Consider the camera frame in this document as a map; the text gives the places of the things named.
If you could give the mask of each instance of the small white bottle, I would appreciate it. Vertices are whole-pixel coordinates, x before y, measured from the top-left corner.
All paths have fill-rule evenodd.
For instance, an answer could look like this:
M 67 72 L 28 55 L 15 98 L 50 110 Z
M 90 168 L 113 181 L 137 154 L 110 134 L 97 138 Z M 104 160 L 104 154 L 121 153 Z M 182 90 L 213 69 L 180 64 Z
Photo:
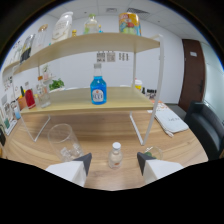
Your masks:
M 61 15 L 60 19 L 55 24 L 51 44 L 71 37 L 72 15 L 73 12 L 66 12 Z
M 121 166 L 123 154 L 121 152 L 121 144 L 119 142 L 113 143 L 113 149 L 109 152 L 109 167 L 112 169 L 118 169 Z
M 50 95 L 47 91 L 47 86 L 43 84 L 43 76 L 38 77 L 39 85 L 37 88 L 37 94 L 42 108 L 47 107 L 51 104 Z

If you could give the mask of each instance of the shelf board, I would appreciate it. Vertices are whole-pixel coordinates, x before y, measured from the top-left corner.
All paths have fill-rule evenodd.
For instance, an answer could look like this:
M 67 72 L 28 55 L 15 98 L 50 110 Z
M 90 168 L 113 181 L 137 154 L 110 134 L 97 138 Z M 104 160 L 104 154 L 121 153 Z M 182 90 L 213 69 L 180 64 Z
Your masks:
M 139 53 L 159 47 L 159 41 L 131 34 L 93 33 L 80 35 L 56 42 L 38 51 L 36 54 L 24 61 L 14 74 L 38 67 L 61 57 L 74 54 L 95 51 L 123 51 Z
M 18 64 L 19 64 L 19 61 L 15 61 L 15 62 L 13 62 L 13 63 L 7 65 L 7 66 L 4 68 L 2 74 L 4 74 L 4 72 L 6 72 L 8 69 L 13 68 L 14 66 L 16 66 L 16 65 L 18 65 Z
M 46 79 L 46 80 L 43 80 L 43 82 L 47 82 L 47 81 L 49 81 L 49 80 L 51 80 L 51 79 L 53 79 L 53 78 L 55 78 L 56 76 L 52 76 L 52 77 L 50 77 L 50 78 L 48 78 L 48 79 Z
M 107 102 L 92 104 L 90 88 L 64 90 L 50 93 L 51 105 L 46 108 L 27 107 L 21 114 L 59 114 L 95 111 L 134 111 L 152 110 L 153 104 L 139 90 L 132 87 L 108 87 Z

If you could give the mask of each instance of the door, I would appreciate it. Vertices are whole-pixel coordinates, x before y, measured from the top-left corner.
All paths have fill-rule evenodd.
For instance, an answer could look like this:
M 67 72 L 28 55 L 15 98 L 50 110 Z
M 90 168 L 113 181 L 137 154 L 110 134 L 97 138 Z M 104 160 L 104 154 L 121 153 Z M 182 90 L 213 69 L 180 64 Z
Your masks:
M 202 101 L 205 86 L 205 61 L 200 42 L 182 39 L 184 80 L 178 106 L 187 112 L 192 100 Z

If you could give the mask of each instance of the wooden table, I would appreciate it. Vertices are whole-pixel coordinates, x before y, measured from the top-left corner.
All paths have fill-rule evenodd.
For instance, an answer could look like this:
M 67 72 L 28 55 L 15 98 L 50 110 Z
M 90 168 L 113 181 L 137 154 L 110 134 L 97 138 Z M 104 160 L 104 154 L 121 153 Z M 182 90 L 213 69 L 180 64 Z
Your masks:
M 150 116 L 146 110 L 133 112 L 142 135 L 146 132 Z M 46 119 L 44 115 L 24 115 L 24 120 L 27 126 L 32 128 L 32 132 L 36 132 L 43 125 L 44 119 Z M 50 122 L 36 143 L 30 139 L 20 120 L 7 138 L 5 145 L 7 158 L 42 169 L 60 163 L 47 139 L 49 129 L 59 123 L 70 124 L 84 153 L 92 153 L 85 188 L 120 190 L 144 186 L 137 152 L 143 152 L 151 145 L 162 149 L 163 160 L 178 162 L 184 167 L 208 161 L 204 149 L 190 129 L 176 133 L 170 138 L 156 120 L 153 122 L 146 145 L 141 146 L 127 111 L 51 116 Z M 112 170 L 108 166 L 108 153 L 116 141 L 121 143 L 123 162 L 118 170 Z

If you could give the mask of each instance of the white wall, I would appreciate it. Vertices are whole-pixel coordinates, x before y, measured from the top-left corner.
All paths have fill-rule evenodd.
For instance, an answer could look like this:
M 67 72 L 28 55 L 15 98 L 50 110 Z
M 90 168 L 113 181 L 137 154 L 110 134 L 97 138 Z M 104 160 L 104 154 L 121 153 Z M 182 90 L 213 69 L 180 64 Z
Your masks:
M 47 23 L 48 28 L 47 28 L 47 35 L 46 35 L 45 44 L 44 44 L 44 46 L 46 47 L 50 43 L 51 35 L 52 35 L 53 28 L 54 28 L 54 25 L 55 25 L 56 22 L 57 22 L 56 18 L 54 18 L 52 16 L 49 16 L 49 15 L 44 15 L 40 19 L 35 21 L 30 27 L 28 27 L 21 34 L 20 38 L 17 41 L 20 40 L 20 44 L 21 44 L 21 46 L 23 46 L 26 38 L 29 35 L 37 34 L 39 27 Z M 12 46 L 11 50 L 9 51 L 9 53 L 8 53 L 6 59 L 5 59 L 5 62 L 2 66 L 2 69 L 1 69 L 1 74 L 0 74 L 1 75 L 1 78 L 0 78 L 0 106 L 1 106 L 1 98 L 5 94 L 7 94 L 7 101 L 9 103 L 11 102 L 11 95 L 13 94 L 13 89 L 11 87 L 7 91 L 5 91 L 3 83 L 4 83 L 4 80 L 6 80 L 6 79 L 8 79 L 8 77 L 12 76 L 12 69 L 8 69 L 6 72 L 4 72 L 4 74 L 3 74 L 3 70 L 10 63 L 11 58 L 13 58 L 13 56 L 15 54 L 15 51 L 16 51 L 16 49 L 13 49 L 13 46 Z M 50 65 L 50 70 L 51 70 L 52 74 L 54 76 L 60 77 L 60 74 L 58 73 L 58 71 L 59 71 L 58 63 L 50 62 L 49 65 Z M 17 74 L 17 75 L 13 76 L 14 85 L 18 86 L 19 88 L 20 88 L 21 85 L 23 87 L 25 87 L 25 82 L 28 81 L 30 88 L 33 88 L 33 90 L 35 91 L 34 87 L 38 83 L 37 77 L 38 77 L 38 69 L 37 68 L 24 71 L 20 74 Z
M 119 32 L 117 16 L 98 16 L 96 18 L 103 32 Z M 82 35 L 87 18 L 73 20 L 72 29 L 77 35 Z M 183 75 L 184 53 L 182 41 L 173 33 L 152 23 L 141 21 L 142 36 L 152 37 L 155 34 L 164 36 L 165 65 L 160 99 L 166 103 L 178 103 Z M 93 79 L 93 64 L 96 53 L 84 53 L 60 59 L 60 71 L 67 88 L 89 86 Z M 156 89 L 159 74 L 159 49 L 137 54 L 136 77 L 143 81 L 146 89 Z M 129 53 L 129 61 L 119 61 L 116 52 L 116 62 L 102 63 L 102 74 L 108 86 L 130 85 L 133 75 L 133 54 Z
M 73 20 L 72 29 L 77 30 L 77 35 L 82 35 L 84 22 L 87 18 Z M 118 16 L 98 16 L 97 20 L 102 26 L 104 32 L 119 32 Z M 19 38 L 23 46 L 25 39 L 33 33 L 37 33 L 39 27 L 48 24 L 45 46 L 51 41 L 51 35 L 55 23 L 58 21 L 55 17 L 45 15 L 33 23 Z M 166 29 L 156 26 L 152 23 L 141 21 L 142 36 L 152 37 L 155 34 L 164 36 L 164 78 L 160 99 L 165 103 L 178 103 L 183 74 L 184 74 L 184 54 L 182 41 L 179 37 Z M 7 61 L 3 68 L 13 57 L 15 50 L 11 50 L 7 56 Z M 133 75 L 133 54 L 129 53 L 129 61 L 119 61 L 119 52 L 116 52 L 116 62 L 105 62 L 102 64 L 102 74 L 108 86 L 130 85 Z M 68 56 L 50 62 L 50 70 L 53 76 L 61 77 L 65 87 L 87 87 L 93 79 L 93 64 L 96 62 L 96 52 L 84 53 Z M 6 72 L 0 79 L 0 96 L 5 94 L 2 80 L 11 75 L 11 71 Z M 137 54 L 137 73 L 136 77 L 143 81 L 146 89 L 156 89 L 159 73 L 159 49 L 153 49 L 147 52 Z M 20 87 L 26 81 L 29 81 L 30 87 L 34 89 L 38 83 L 38 69 L 30 69 L 14 76 L 15 86 Z M 8 101 L 11 100 L 12 88 L 8 90 Z
M 213 49 L 201 43 L 205 58 L 206 85 L 203 100 L 224 122 L 224 71 Z

